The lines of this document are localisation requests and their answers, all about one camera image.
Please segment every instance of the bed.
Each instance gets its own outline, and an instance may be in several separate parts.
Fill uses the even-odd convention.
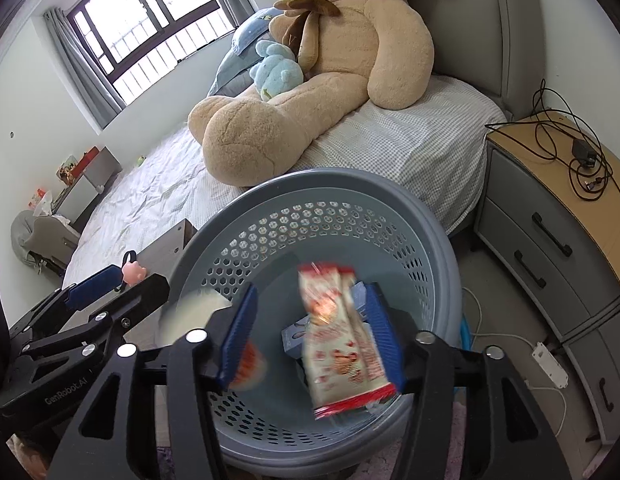
[[[407,110],[368,102],[315,140],[292,171],[342,166],[413,192],[448,233],[477,203],[484,124],[522,118],[544,75],[538,0],[408,0],[435,43],[435,74]],[[127,250],[140,251],[183,218],[200,228],[245,189],[217,182],[182,124],[139,168],[122,172],[94,211],[68,266],[77,283]]]

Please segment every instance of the white cable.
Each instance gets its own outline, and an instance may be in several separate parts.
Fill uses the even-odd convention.
[[[472,336],[474,336],[472,338],[472,347],[474,347],[474,342],[476,341],[477,337],[512,337],[514,339],[519,339],[519,341],[523,341],[524,343],[526,343],[531,349],[532,351],[534,351],[535,346],[530,343],[525,337],[517,335],[517,334],[495,334],[495,333],[485,333],[485,334],[480,334],[478,333],[478,331],[480,330],[480,326],[481,323],[483,322],[483,310],[480,306],[480,301],[478,300],[478,298],[476,297],[476,295],[466,286],[463,287],[463,290],[465,292],[467,292],[469,295],[471,295],[472,298],[474,298],[474,301],[476,303],[476,306],[478,307],[478,325],[476,327],[476,332],[474,334],[472,334]],[[558,425],[558,430],[556,433],[554,433],[554,437],[558,437],[558,434],[561,432],[561,430],[563,429],[563,425],[565,424],[565,418],[568,415],[568,401],[565,398],[565,395],[563,395],[563,392],[560,391],[558,388],[551,388],[549,386],[530,386],[528,384],[527,381],[525,381],[525,384],[527,384],[527,387],[530,389],[530,391],[539,391],[539,390],[546,390],[546,391],[551,391],[551,392],[557,392],[560,395],[560,398],[563,399],[563,417],[560,420],[560,424]]]
[[[549,388],[545,386],[535,386],[535,387],[528,386],[528,388],[532,391],[547,390],[549,392],[557,392],[560,395],[560,398],[563,399],[563,417],[560,420],[560,424],[558,425],[557,432],[554,433],[554,436],[558,436],[558,434],[560,433],[560,430],[563,429],[563,424],[565,423],[565,417],[568,415],[568,401],[566,400],[565,395],[563,395],[563,392],[560,391],[558,388]]]
[[[491,337],[513,337],[515,339],[519,339],[521,341],[523,341],[524,343],[527,343],[527,345],[534,350],[535,346],[530,343],[525,337],[517,335],[517,334],[474,334],[475,337],[487,337],[487,336],[491,336]]]
[[[474,332],[478,332],[480,330],[481,324],[483,323],[483,309],[480,307],[480,301],[478,300],[476,295],[469,288],[464,286],[463,290],[465,292],[467,292],[474,299],[474,303],[476,303],[476,306],[478,307],[478,325],[476,326],[476,329],[474,330]],[[470,343],[470,348],[471,349],[474,346],[474,342],[476,341],[476,333],[474,333],[472,335],[474,337],[472,337],[472,343]]]

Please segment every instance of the pink pig figurine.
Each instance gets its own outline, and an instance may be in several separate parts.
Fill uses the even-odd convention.
[[[128,262],[122,267],[123,281],[133,286],[141,282],[148,274],[148,269],[139,265],[139,262]]]

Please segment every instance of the teddy bear leg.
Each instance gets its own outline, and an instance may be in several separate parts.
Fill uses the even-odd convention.
[[[367,78],[329,72],[274,97],[269,103],[303,127],[309,145],[367,100]]]
[[[285,173],[308,145],[367,101],[367,79],[321,74],[265,103],[237,98],[212,117],[203,139],[207,170],[230,186]]]
[[[239,97],[244,98],[244,99],[256,99],[258,101],[261,101],[261,96],[259,95],[259,91],[257,90],[257,87],[254,84],[251,84],[250,86],[248,86],[247,89],[245,89],[243,92],[237,95],[237,98]]]
[[[221,108],[233,99],[224,95],[213,95],[200,101],[187,116],[187,127],[199,144],[203,143],[207,124]]]

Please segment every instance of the teddy bear arm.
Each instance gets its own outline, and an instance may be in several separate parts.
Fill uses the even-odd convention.
[[[295,17],[289,17],[285,14],[280,14],[279,16],[275,16],[270,20],[268,25],[270,34],[275,39],[277,43],[281,43],[283,41],[283,36],[287,32],[290,25],[295,22]]]
[[[426,91],[434,44],[421,16],[403,0],[368,0],[365,15],[379,37],[368,82],[374,104],[390,110],[413,105]]]

